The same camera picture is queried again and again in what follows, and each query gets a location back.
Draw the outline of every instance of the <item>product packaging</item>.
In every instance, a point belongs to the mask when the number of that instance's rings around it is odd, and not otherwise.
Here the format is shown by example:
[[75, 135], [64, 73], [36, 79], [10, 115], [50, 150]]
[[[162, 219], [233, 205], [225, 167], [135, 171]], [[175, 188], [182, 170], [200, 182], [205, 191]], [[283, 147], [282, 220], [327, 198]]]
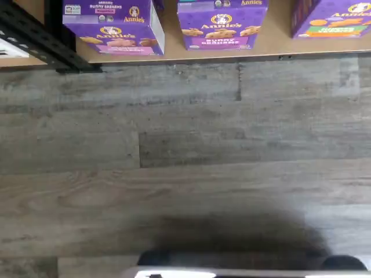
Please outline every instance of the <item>product packaging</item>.
[[179, 0], [178, 17], [188, 50], [251, 49], [268, 0]]
[[100, 53], [164, 54], [152, 0], [64, 0], [63, 12], [63, 24]]
[[297, 0], [294, 38], [359, 38], [370, 30], [371, 3], [359, 0]]

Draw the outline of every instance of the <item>annie's logo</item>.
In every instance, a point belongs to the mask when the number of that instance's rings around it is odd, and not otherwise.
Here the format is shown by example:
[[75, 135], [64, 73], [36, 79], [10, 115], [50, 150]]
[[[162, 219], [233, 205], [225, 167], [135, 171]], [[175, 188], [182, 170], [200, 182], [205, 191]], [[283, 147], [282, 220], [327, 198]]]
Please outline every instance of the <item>annie's logo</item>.
[[365, 13], [368, 10], [371, 10], [371, 3], [358, 3], [351, 6], [348, 11], [350, 13], [335, 13], [332, 17], [340, 17], [340, 16], [371, 16], [371, 13]]
[[125, 17], [123, 22], [139, 22], [144, 23], [144, 18], [139, 17], [140, 9], [137, 6], [132, 6], [129, 9], [129, 14], [131, 17]]
[[363, 13], [371, 9], [371, 3], [359, 3], [351, 6], [348, 10], [351, 13]]
[[100, 38], [100, 39], [103, 39], [103, 38], [135, 38], [135, 36], [131, 34], [123, 35], [122, 30], [117, 27], [112, 27], [112, 26], [102, 27], [100, 31], [104, 34], [104, 35], [97, 35], [97, 38]]
[[226, 27], [241, 27], [241, 24], [235, 23], [230, 24], [232, 22], [233, 18], [229, 14], [217, 14], [211, 18], [211, 22], [215, 25], [203, 25], [201, 29], [205, 28], [226, 28]]
[[132, 16], [132, 17], [138, 17], [139, 16], [139, 13], [140, 13], [140, 10], [137, 6], [132, 6], [129, 10], [129, 14]]
[[229, 14], [217, 14], [211, 18], [211, 22], [215, 24], [227, 24], [232, 21]]

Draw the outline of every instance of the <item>purple cracker box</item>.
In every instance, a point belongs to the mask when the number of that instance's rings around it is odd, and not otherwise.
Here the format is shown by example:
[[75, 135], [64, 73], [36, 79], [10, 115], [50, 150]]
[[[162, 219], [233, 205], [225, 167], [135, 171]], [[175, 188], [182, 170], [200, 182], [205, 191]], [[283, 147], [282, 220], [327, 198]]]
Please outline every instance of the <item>purple cracker box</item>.
[[370, 30], [371, 3], [359, 0], [297, 0], [294, 38], [359, 38]]
[[179, 0], [178, 17], [188, 50], [251, 49], [268, 0]]
[[152, 0], [64, 0], [63, 12], [63, 24], [100, 53], [164, 54], [165, 34]]

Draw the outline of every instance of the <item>cookie image on box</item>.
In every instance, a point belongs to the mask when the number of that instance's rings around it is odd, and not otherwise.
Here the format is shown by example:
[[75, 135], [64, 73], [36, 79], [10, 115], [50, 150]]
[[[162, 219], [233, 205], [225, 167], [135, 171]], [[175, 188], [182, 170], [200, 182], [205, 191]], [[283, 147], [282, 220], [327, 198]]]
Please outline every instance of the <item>cookie image on box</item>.
[[357, 38], [371, 30], [371, 2], [297, 0], [292, 16], [294, 38]]
[[95, 43], [95, 44], [103, 43], [103, 41], [101, 41], [100, 39], [96, 39], [91, 36], [82, 36], [80, 39], [87, 43]]
[[332, 27], [341, 27], [341, 26], [349, 26], [349, 25], [357, 25], [357, 24], [360, 24], [362, 22], [363, 19], [345, 19], [343, 21], [335, 21], [335, 22], [332, 22], [330, 25], [329, 25], [329, 28], [332, 28]]
[[206, 39], [227, 39], [233, 38], [234, 35], [237, 33], [234, 30], [227, 30], [227, 29], [217, 29], [216, 32], [208, 33], [205, 38]]
[[245, 30], [241, 31], [240, 36], [251, 36], [259, 33], [260, 26], [250, 26], [246, 27]]
[[254, 47], [269, 0], [178, 0], [178, 18], [187, 50]]
[[326, 25], [328, 22], [327, 22], [327, 20], [324, 20], [324, 19], [316, 19], [316, 20], [312, 20], [311, 22], [310, 22], [310, 24], [312, 25], [312, 26], [324, 26], [324, 25]]
[[140, 45], [143, 47], [153, 47], [157, 45], [158, 42], [155, 39], [142, 39]]
[[189, 30], [181, 31], [185, 36], [202, 36], [203, 32], [196, 28], [190, 28]]

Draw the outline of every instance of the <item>annie's bunny grahams box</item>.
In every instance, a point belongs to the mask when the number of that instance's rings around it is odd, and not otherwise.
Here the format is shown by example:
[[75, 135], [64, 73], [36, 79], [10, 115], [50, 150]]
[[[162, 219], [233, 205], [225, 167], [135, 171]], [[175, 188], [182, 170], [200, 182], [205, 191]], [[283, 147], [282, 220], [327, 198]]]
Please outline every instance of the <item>annie's bunny grahams box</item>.
[[268, 0], [179, 0], [178, 18], [188, 50], [251, 49]]
[[164, 54], [165, 34], [152, 0], [64, 0], [63, 12], [63, 24], [100, 53]]
[[358, 38], [370, 30], [371, 2], [297, 0], [294, 38]]

